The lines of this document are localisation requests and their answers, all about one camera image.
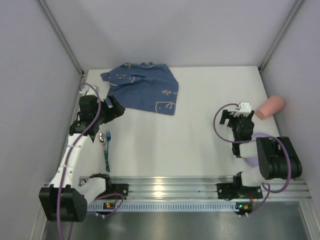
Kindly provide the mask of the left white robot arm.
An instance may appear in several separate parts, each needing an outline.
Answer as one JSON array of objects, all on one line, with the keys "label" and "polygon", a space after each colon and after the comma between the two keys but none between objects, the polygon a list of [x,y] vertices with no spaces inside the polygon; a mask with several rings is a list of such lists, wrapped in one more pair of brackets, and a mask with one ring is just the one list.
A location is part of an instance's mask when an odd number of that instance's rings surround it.
[{"label": "left white robot arm", "polygon": [[125,107],[113,95],[100,101],[95,95],[79,99],[79,112],[69,127],[68,143],[61,164],[48,186],[42,187],[39,200],[48,221],[82,222],[88,205],[112,193],[110,176],[94,170],[86,184],[79,186],[81,170],[93,163],[89,152],[98,147],[100,125],[122,116]]}]

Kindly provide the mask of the silver spoon green handle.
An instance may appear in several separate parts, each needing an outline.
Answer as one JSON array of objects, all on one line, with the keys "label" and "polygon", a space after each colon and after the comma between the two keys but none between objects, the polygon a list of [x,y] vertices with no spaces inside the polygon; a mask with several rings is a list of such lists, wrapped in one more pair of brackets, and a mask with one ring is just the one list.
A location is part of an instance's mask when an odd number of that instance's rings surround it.
[{"label": "silver spoon green handle", "polygon": [[105,134],[103,134],[103,133],[99,134],[99,142],[103,148],[103,154],[104,154],[104,160],[105,160],[105,170],[107,172],[109,172],[110,168],[109,168],[108,153],[107,153],[107,137],[105,136]]}]

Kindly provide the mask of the purple plastic plate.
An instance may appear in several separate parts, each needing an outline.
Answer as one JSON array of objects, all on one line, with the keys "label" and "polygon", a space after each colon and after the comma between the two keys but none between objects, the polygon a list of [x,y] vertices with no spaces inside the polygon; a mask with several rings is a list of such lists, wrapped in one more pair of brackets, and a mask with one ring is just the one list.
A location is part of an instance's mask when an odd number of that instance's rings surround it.
[{"label": "purple plastic plate", "polygon": [[[263,137],[269,137],[270,135],[263,132],[256,132],[252,135],[252,140],[255,140],[256,138],[263,138]],[[246,161],[249,163],[250,166],[256,167],[259,165],[259,160],[257,157],[247,157]]]}]

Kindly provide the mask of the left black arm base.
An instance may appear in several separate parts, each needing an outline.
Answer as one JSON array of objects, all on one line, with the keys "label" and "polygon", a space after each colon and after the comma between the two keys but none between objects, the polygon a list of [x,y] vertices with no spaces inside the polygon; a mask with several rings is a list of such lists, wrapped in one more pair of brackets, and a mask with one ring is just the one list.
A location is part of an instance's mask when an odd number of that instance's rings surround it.
[{"label": "left black arm base", "polygon": [[127,198],[129,193],[129,184],[127,183],[113,183],[111,188],[107,191],[108,194],[118,193],[121,194],[124,199]]}]

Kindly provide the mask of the pink plastic cup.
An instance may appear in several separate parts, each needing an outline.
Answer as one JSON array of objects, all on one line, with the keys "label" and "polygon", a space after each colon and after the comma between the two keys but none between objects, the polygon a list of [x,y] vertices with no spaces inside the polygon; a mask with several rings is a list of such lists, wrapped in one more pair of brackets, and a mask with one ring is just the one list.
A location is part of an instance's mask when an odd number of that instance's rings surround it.
[{"label": "pink plastic cup", "polygon": [[259,119],[264,120],[281,111],[284,107],[285,101],[280,96],[272,95],[262,104],[255,114]]}]

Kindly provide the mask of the blue plastic fork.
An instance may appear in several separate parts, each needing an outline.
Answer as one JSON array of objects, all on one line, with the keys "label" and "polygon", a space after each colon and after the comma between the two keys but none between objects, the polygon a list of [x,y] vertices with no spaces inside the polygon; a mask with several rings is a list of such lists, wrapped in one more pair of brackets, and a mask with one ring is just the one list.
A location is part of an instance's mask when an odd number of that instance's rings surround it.
[{"label": "blue plastic fork", "polygon": [[106,146],[106,171],[110,172],[110,164],[109,164],[109,145],[111,141],[111,132],[109,130],[106,131],[106,139],[107,139],[107,146]]}]

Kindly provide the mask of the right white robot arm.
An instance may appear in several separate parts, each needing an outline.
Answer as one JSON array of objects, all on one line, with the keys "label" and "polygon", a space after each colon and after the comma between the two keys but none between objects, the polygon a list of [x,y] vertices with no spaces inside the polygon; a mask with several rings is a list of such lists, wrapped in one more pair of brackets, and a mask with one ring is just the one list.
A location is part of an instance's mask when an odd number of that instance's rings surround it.
[{"label": "right white robot arm", "polygon": [[254,159],[251,169],[237,173],[233,184],[238,187],[259,187],[273,179],[285,180],[285,189],[291,179],[302,175],[302,164],[289,137],[272,137],[266,133],[254,133],[254,111],[229,111],[224,109],[219,123],[231,128],[231,150],[236,158]]}]

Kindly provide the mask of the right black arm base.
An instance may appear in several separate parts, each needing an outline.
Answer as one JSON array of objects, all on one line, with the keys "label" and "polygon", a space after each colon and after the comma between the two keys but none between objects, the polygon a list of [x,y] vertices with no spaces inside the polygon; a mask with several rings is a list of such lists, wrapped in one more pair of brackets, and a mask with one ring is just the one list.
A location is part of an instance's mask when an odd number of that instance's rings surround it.
[{"label": "right black arm base", "polygon": [[263,194],[260,187],[236,186],[233,183],[217,183],[218,199],[231,201],[233,199],[262,199]]}]

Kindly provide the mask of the blue whale print cloth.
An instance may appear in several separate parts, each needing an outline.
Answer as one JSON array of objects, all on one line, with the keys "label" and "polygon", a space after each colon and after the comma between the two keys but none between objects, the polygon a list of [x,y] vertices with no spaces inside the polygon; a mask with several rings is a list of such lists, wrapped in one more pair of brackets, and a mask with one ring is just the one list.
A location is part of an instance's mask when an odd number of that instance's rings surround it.
[{"label": "blue whale print cloth", "polygon": [[167,65],[128,62],[100,76],[125,108],[175,115],[179,83]]}]

